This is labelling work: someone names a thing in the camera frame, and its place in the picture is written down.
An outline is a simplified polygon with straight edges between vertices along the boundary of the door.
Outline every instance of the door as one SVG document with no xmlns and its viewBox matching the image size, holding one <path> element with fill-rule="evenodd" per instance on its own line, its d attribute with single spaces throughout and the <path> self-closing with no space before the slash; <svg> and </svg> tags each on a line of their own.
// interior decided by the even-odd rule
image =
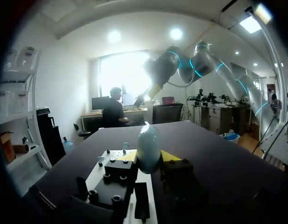
<svg viewBox="0 0 288 224">
<path fill-rule="evenodd" d="M 275 84 L 267 84 L 266 87 L 267 87 L 267 99 L 269 100 L 268 89 L 271 89 L 272 93 L 276 94 L 275 93 Z"/>
</svg>

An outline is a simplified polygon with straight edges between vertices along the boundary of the standing person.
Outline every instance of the standing person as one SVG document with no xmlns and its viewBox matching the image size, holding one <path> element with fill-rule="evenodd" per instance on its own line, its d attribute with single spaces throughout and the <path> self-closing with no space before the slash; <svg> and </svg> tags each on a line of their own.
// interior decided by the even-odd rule
<svg viewBox="0 0 288 224">
<path fill-rule="evenodd" d="M 123 127 L 129 122 L 129 119 L 124 117 L 122 105 L 118 102 L 121 98 L 121 89 L 113 87 L 110 90 L 110 95 L 111 98 L 103 109 L 103 126 Z"/>
<path fill-rule="evenodd" d="M 272 103 L 270 107 L 273 110 L 274 114 L 279 115 L 282 109 L 282 102 L 276 98 L 275 94 L 272 95 L 271 99 L 272 99 Z"/>
<path fill-rule="evenodd" d="M 271 91 L 271 89 L 268 89 L 267 92 L 268 92 L 268 102 L 271 104 L 272 103 L 271 97 L 273 95 L 273 92 Z"/>
</svg>

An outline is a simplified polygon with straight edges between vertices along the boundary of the window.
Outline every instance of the window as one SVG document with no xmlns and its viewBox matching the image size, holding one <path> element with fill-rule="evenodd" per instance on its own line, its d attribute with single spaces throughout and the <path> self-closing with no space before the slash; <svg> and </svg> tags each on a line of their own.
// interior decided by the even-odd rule
<svg viewBox="0 0 288 224">
<path fill-rule="evenodd" d="M 120 87 L 123 93 L 129 93 L 135 98 L 147 90 L 151 79 L 146 74 L 143 65 L 148 59 L 144 51 L 122 53 L 101 58 L 99 84 L 101 96 L 109 96 L 112 87 Z"/>
<path fill-rule="evenodd" d="M 260 89 L 260 84 L 259 84 L 258 82 L 253 81 L 253 83 L 254 83 L 254 85 L 256 86 L 256 88 L 257 88 L 258 90 L 261 90 L 261 89 Z"/>
</svg>

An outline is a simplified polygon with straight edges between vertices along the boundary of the ceiling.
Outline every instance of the ceiling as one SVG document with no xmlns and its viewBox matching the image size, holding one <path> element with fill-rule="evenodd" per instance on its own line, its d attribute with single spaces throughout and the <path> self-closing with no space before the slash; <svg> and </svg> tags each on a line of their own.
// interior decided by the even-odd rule
<svg viewBox="0 0 288 224">
<path fill-rule="evenodd" d="M 36 20 L 60 41 L 71 44 L 87 58 L 132 50 L 164 50 L 170 45 L 186 49 L 210 24 L 203 36 L 212 51 L 223 60 L 239 64 L 260 76 L 273 76 L 274 66 L 261 31 L 248 33 L 238 23 L 247 18 L 249 0 L 240 0 L 221 13 L 230 0 L 49 0 L 41 4 Z M 168 33 L 183 30 L 184 38 L 173 42 Z M 122 41 L 109 44 L 112 30 Z M 280 41 L 281 59 L 287 67 L 288 55 Z"/>
</svg>

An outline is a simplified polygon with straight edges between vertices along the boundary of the black chair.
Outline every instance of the black chair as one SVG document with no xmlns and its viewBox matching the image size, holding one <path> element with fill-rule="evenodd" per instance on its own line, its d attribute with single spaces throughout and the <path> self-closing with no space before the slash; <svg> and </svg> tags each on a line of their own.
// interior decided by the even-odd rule
<svg viewBox="0 0 288 224">
<path fill-rule="evenodd" d="M 182 106 L 179 103 L 153 106 L 152 124 L 180 121 Z"/>
<path fill-rule="evenodd" d="M 79 137 L 83 137 L 84 139 L 87 139 L 90 135 L 91 132 L 90 131 L 81 131 L 79 132 L 79 126 L 74 124 L 75 130 L 77 131 L 77 134 Z"/>
</svg>

